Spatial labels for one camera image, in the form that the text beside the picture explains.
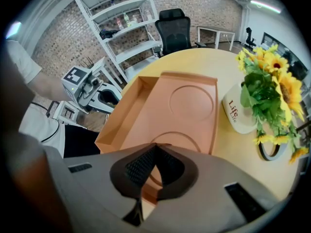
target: tray circular recess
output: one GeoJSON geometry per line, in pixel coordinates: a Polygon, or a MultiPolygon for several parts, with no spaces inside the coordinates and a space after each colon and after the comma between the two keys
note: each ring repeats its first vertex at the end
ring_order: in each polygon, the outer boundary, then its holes
{"type": "Polygon", "coordinates": [[[210,94],[194,85],[186,85],[174,90],[169,104],[171,112],[176,117],[193,122],[208,118],[214,108],[210,94]]]}

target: bottle on shelf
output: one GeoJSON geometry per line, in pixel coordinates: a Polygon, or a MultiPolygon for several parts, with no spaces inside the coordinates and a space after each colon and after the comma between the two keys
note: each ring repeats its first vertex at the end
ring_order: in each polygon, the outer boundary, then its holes
{"type": "Polygon", "coordinates": [[[152,20],[152,15],[151,15],[151,13],[150,13],[150,11],[148,9],[146,10],[146,16],[148,18],[148,21],[152,20]]]}
{"type": "Polygon", "coordinates": [[[136,16],[136,15],[133,15],[131,24],[134,25],[134,24],[136,24],[136,23],[137,23],[137,16],[136,16]]]}
{"type": "Polygon", "coordinates": [[[124,20],[125,20],[127,26],[130,27],[131,22],[130,22],[130,18],[128,17],[128,15],[126,13],[123,13],[123,17],[124,17],[124,20]]]}
{"type": "Polygon", "coordinates": [[[124,29],[124,27],[123,27],[123,25],[122,25],[122,23],[121,23],[121,20],[120,20],[120,18],[118,18],[118,17],[117,17],[117,25],[118,25],[118,27],[119,27],[120,30],[124,29]]]}

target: ceiling light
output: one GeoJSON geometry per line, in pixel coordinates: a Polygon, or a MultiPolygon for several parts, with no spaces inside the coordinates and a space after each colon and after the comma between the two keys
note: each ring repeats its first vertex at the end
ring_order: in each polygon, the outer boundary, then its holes
{"type": "Polygon", "coordinates": [[[19,27],[21,26],[21,23],[19,21],[14,22],[10,28],[8,33],[6,34],[6,39],[11,37],[12,35],[16,34],[18,32],[19,27]]]}
{"type": "Polygon", "coordinates": [[[263,2],[258,2],[258,1],[256,1],[256,0],[251,0],[251,3],[252,3],[252,4],[255,4],[255,5],[257,5],[257,6],[261,6],[261,7],[267,8],[267,9],[272,10],[272,11],[274,11],[274,12],[277,12],[278,14],[281,13],[281,11],[280,11],[279,9],[274,8],[274,7],[272,7],[272,6],[268,5],[268,4],[265,4],[265,3],[263,3],[263,2]]]}

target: black object on shelf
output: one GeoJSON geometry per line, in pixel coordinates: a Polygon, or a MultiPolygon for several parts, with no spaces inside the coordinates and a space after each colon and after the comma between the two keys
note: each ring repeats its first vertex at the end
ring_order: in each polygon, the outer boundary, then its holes
{"type": "Polygon", "coordinates": [[[112,35],[114,35],[115,33],[119,32],[119,30],[101,30],[99,35],[100,37],[104,40],[106,38],[112,38],[112,35]]]}

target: person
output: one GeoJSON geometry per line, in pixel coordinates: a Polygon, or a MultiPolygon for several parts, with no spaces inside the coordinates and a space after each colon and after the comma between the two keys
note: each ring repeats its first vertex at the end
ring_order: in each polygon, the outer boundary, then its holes
{"type": "MultiPolygon", "coordinates": [[[[40,96],[55,101],[70,101],[59,78],[49,77],[17,41],[6,41],[8,54],[25,84],[40,96]]],[[[82,127],[64,125],[47,118],[37,105],[31,104],[19,131],[33,136],[43,145],[56,148],[63,158],[99,154],[95,145],[97,132],[82,127]]]]}

